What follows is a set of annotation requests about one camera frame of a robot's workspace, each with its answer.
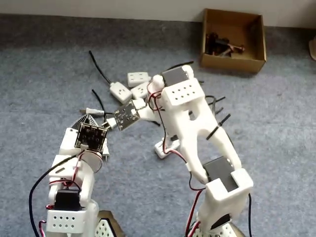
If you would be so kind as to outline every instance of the gray carpet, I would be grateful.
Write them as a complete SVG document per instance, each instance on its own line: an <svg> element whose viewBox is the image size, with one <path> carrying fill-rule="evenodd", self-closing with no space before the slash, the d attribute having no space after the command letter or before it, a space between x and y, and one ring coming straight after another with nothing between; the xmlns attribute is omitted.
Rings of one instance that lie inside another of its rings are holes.
<svg viewBox="0 0 316 237"><path fill-rule="evenodd" d="M201 69L206 94L232 117L225 123L254 180L254 237L316 235L316 31L266 28L268 62L257 75ZM151 76L198 61L201 24L41 16L0 16L0 236L33 236L28 195L50 166L64 131L84 107L99 108L95 88L113 112L119 103L92 64L91 49L113 81L128 72ZM181 237L195 193L174 155L159 160L162 128L141 121L108 134L111 158L96 174L93 198L111 210L129 237ZM199 140L203 161L218 153ZM35 192L45 219L47 179ZM236 224L248 235L246 208Z"/></svg>

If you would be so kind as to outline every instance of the circuit board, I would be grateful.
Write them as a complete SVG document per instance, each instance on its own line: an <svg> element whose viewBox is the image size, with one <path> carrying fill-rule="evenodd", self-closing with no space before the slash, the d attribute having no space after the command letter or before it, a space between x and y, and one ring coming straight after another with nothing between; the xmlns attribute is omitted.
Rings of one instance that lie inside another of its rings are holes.
<svg viewBox="0 0 316 237"><path fill-rule="evenodd" d="M89 150L101 153L106 136L107 130L105 128L82 123L78 131L75 147L80 148L81 144L83 144L88 146Z"/></svg>
<svg viewBox="0 0 316 237"><path fill-rule="evenodd" d="M117 121L118 128L120 131L131 126L137 120L140 119L139 114L132 101L121 106L118 110L114 112L115 120Z"/></svg>

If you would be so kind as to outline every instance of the cardboard box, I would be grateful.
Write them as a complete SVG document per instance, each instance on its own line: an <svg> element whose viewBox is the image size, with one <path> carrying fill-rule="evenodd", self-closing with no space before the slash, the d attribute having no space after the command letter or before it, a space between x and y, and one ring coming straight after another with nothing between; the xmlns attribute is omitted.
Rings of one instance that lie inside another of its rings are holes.
<svg viewBox="0 0 316 237"><path fill-rule="evenodd" d="M215 32L231 44L244 45L243 54L221 57L205 53L206 34ZM267 60L262 15L206 9L203 22L201 65L257 73Z"/></svg>

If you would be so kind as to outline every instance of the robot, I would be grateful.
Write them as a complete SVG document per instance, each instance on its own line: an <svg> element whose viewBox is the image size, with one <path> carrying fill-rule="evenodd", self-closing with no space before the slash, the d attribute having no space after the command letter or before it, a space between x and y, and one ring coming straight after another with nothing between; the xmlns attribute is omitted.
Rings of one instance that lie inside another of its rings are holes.
<svg viewBox="0 0 316 237"><path fill-rule="evenodd" d="M49 172L47 221L39 224L42 237L123 237L118 223L102 218L98 204L91 199L94 173L109 156L107 132L91 115L85 115L66 129ZM41 224L46 223L46 232Z"/></svg>
<svg viewBox="0 0 316 237"><path fill-rule="evenodd" d="M162 122L165 137L155 145L155 152L160 158L177 154L186 162L188 171L205 185L204 202L191 231L186 231L187 237L237 236L230 223L244 209L253 181L222 128L230 115L217 122L191 66L180 65L154 76L148 85L147 102L132 100L114 115L120 130L142 119ZM202 164L198 136L213 143L222 157Z"/></svg>

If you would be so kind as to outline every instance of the wall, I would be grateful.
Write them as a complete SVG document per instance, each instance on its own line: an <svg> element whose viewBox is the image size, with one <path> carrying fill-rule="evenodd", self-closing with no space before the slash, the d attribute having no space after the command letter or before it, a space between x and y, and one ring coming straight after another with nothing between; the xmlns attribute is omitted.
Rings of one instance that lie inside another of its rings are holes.
<svg viewBox="0 0 316 237"><path fill-rule="evenodd" d="M200 21L204 8L264 15L266 26L316 28L316 0L0 0L0 13Z"/></svg>

